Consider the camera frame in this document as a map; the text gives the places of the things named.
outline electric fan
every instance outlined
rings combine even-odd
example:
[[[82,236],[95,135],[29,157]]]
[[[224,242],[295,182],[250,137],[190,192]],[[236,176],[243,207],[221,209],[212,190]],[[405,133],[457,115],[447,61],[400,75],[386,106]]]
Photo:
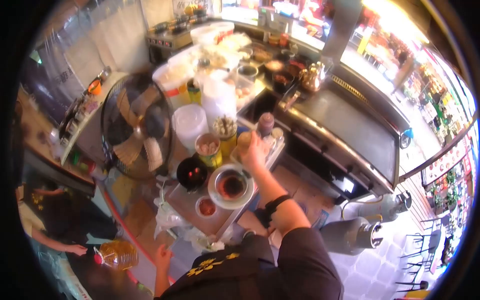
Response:
[[[171,107],[147,73],[127,75],[108,92],[100,126],[107,168],[145,180],[168,174]]]

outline flat griddle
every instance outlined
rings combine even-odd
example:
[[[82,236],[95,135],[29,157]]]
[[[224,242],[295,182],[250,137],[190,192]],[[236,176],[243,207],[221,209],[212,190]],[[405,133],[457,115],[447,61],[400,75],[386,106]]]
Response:
[[[317,93],[302,93],[293,107],[327,128],[394,184],[398,134],[359,101],[343,87],[327,81]]]

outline plastic oil jug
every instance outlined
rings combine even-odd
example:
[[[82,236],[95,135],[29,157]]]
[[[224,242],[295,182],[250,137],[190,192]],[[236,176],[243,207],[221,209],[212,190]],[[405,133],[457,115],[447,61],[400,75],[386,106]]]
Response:
[[[103,243],[94,256],[97,264],[106,264],[114,270],[125,270],[138,264],[137,249],[125,240]]]

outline yellow can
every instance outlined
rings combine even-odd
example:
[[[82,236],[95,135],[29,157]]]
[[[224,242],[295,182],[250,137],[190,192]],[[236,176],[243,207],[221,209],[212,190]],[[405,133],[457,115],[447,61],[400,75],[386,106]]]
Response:
[[[188,89],[188,96],[192,103],[198,103],[198,105],[202,105],[202,93],[200,89],[193,85],[193,78],[187,82],[187,89]]]
[[[204,133],[195,140],[195,150],[206,166],[215,170],[222,165],[222,151],[220,150],[220,139],[211,133]]]
[[[233,149],[237,146],[237,131],[231,136],[220,136],[220,150],[223,157],[229,157]]]

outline brass teapot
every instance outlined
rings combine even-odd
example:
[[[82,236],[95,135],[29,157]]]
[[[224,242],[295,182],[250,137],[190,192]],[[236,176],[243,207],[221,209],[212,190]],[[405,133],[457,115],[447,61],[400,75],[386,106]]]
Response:
[[[303,69],[300,71],[299,79],[301,85],[311,92],[316,92],[320,89],[320,85],[325,80],[325,73],[325,64],[320,61],[313,63],[308,70]]]

